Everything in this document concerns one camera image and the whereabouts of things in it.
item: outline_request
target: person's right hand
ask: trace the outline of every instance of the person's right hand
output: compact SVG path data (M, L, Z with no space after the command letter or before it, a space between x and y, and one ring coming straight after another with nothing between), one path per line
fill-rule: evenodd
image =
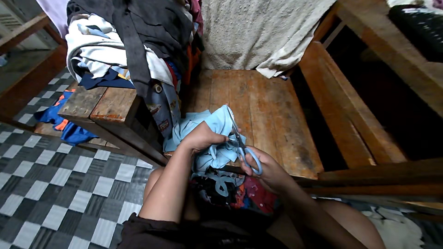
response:
M292 177L268 153L252 146L248 146L248 148L254 151L255 155L260 160L263 173L261 175L255 174L251 168L246 166L240 157L241 168L247 175L258 178L260 183L268 191L273 192L276 195L280 195L288 189L288 186L295 183L294 179L292 179ZM251 154L246 154L246 161L249 165L251 165L251 167L258 170L257 163Z

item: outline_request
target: checkered floor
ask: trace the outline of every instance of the checkered floor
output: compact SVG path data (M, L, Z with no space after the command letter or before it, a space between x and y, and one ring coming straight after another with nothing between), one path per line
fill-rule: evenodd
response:
M34 125L32 114L57 101L70 82L61 72L16 120ZM116 248L152 170L134 157L0 124L0 249Z

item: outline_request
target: light blue scissors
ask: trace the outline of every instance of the light blue scissors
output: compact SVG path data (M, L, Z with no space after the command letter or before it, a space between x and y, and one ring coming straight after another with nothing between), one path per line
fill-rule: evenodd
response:
M246 161L245 155L246 155L246 153L251 154L251 156L254 158L254 160L258 166L258 170L256 170L255 168L252 168L252 171L254 171L254 173L256 173L257 175L261 175L261 173L263 172L263 169L261 168L260 160L258 159L258 157L255 155L255 153L250 148L245 146L245 144L241 140L240 133L238 132L238 126L234 121L234 115L232 114L231 109L229 107L227 107L227 108L228 108L229 116L231 117L231 120L232 120L232 130L234 131L235 137L237 138L237 142L235 142L235 145L238 148L237 152L241 155L243 162L249 168L252 168L252 167Z

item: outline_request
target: forearm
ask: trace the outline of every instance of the forearm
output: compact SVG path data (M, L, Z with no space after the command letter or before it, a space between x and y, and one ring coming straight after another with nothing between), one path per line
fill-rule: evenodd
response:
M179 223L185 202L192 149L179 146L143 203L143 218Z
M332 248L366 249L334 220L296 182L288 184L281 195L286 212L306 245Z

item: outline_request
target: scissor handle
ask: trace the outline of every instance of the scissor handle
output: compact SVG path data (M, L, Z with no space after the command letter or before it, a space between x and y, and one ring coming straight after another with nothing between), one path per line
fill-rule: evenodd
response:
M238 148L238 151L240 152L241 157L243 158L243 162L245 162L246 166L248 166L249 168L252 169L252 171L254 171L254 173L256 173L257 175L261 175L261 173L263 173L263 169L261 168L261 162L258 159L258 157L255 155L255 153L248 147L245 148L245 151L243 151L243 149L241 147ZM249 163L246 161L246 156L245 156L245 152L251 154L252 158L255 160L255 162L257 163L258 166L258 171L251 167L251 165L249 165Z

